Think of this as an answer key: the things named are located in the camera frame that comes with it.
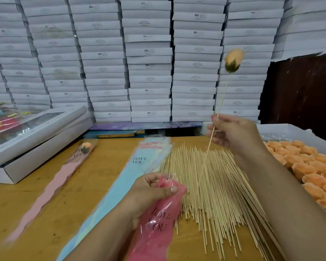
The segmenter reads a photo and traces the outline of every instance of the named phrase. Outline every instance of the forearm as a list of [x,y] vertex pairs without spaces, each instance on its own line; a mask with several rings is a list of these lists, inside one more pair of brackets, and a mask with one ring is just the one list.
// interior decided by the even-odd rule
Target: forearm
[[121,204],[111,210],[65,258],[65,261],[113,261],[133,229]]
[[289,260],[326,261],[326,213],[291,173],[269,152],[245,173]]

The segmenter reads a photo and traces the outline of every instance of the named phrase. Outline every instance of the table surface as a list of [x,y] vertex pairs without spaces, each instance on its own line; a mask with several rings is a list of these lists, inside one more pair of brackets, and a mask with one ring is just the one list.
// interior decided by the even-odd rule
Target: table surface
[[[79,142],[70,145],[16,185],[0,184],[0,261],[55,260],[64,245],[77,233],[81,224],[104,197],[122,171],[134,148],[142,139],[99,140],[90,157],[76,170],[63,188],[47,203],[40,214],[26,227],[14,243],[4,240],[17,227],[22,216],[30,209],[66,160],[74,153]],[[173,137],[174,146],[205,149],[205,136]],[[242,252],[238,258],[234,249],[225,242],[227,261],[263,260],[252,241],[247,227],[238,229]],[[276,260],[283,260],[276,248],[271,247]],[[174,233],[168,261],[216,261],[217,252],[207,246],[204,253],[203,236],[198,225],[185,219],[179,221],[179,235]]]

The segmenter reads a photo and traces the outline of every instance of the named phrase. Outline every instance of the purple paper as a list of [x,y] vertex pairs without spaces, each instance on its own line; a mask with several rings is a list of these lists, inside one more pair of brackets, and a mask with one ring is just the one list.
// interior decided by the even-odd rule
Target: purple paper
[[181,127],[202,126],[202,122],[169,122],[169,123],[95,123],[90,130],[146,130],[146,129],[168,129]]

